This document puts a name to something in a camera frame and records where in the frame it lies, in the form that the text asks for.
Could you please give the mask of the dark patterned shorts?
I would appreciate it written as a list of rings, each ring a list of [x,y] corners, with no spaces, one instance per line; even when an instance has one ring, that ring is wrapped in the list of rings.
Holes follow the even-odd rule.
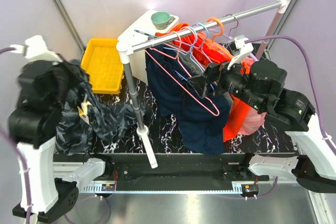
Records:
[[[70,63],[79,69],[83,82],[68,92],[62,118],[56,127],[56,150],[60,154],[84,153],[92,148],[95,137],[111,143],[137,127],[131,104],[112,104],[99,100],[89,83],[89,75],[79,60]]]

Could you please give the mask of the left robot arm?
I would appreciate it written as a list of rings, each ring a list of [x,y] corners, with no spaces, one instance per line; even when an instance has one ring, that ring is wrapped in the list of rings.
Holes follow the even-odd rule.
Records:
[[[25,65],[17,78],[21,91],[8,118],[9,136],[18,152],[23,195],[13,215],[53,223],[76,204],[79,192],[92,180],[113,175],[112,165],[90,158],[64,178],[54,177],[56,127],[70,90],[83,82],[78,65],[37,60]]]

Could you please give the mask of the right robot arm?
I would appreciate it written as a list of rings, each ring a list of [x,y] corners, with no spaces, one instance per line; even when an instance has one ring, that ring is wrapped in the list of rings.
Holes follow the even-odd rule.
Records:
[[[238,166],[239,176],[275,176],[295,179],[303,188],[315,193],[335,193],[335,153],[329,139],[317,128],[318,117],[308,98],[284,88],[287,72],[275,63],[262,60],[252,63],[249,72],[242,64],[211,63],[203,74],[190,77],[188,83],[204,98],[213,82],[220,95],[225,91],[254,109],[276,128],[292,135],[304,151],[293,157],[267,157],[247,153]]]

